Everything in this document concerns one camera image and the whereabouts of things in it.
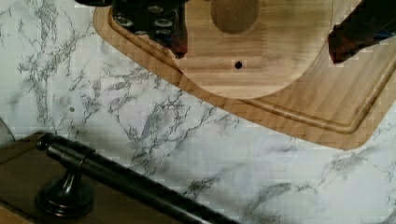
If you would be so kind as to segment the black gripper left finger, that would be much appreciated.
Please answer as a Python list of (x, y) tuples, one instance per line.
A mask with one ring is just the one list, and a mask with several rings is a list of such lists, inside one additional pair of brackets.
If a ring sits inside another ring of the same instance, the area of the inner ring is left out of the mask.
[(134, 35), (147, 35), (177, 59), (188, 52), (185, 6), (189, 0), (113, 0), (112, 17)]

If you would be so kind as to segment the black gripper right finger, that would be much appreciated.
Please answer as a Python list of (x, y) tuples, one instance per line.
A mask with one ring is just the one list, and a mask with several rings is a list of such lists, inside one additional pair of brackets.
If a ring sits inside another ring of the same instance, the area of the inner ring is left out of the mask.
[(361, 0), (328, 36), (333, 63), (343, 63), (362, 49), (395, 36), (396, 0)]

